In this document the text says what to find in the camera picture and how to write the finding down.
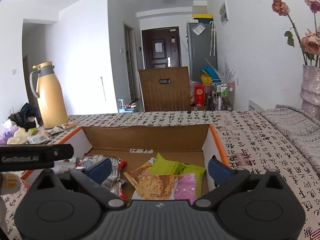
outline red gift box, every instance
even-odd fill
[[[199,83],[194,85],[195,90],[195,106],[204,106],[205,95],[204,95],[204,85]]]

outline blue gripper pad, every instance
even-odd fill
[[[230,179],[236,174],[236,171],[218,161],[215,156],[209,161],[208,171],[216,185],[223,184],[227,179]]]
[[[98,184],[110,176],[112,172],[112,163],[110,159],[105,159],[99,161],[90,168],[85,169],[84,174],[87,175],[90,179],[94,180]]]

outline pink snack package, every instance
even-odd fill
[[[196,177],[194,173],[184,174],[183,177],[178,180],[177,188],[174,191],[174,199],[188,199],[191,205],[197,199]]]

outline pink vase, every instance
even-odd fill
[[[320,120],[320,68],[303,65],[302,109]]]

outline gray refrigerator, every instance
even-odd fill
[[[212,53],[210,56],[210,44],[211,44],[211,24],[203,24],[205,30],[199,35],[192,31],[192,28],[197,26],[198,23],[187,23],[187,37],[189,46],[189,63],[190,63],[190,79],[193,81],[201,82],[202,71],[199,68],[208,66],[207,59],[212,67],[217,69],[217,44],[216,53],[213,55],[213,43]]]

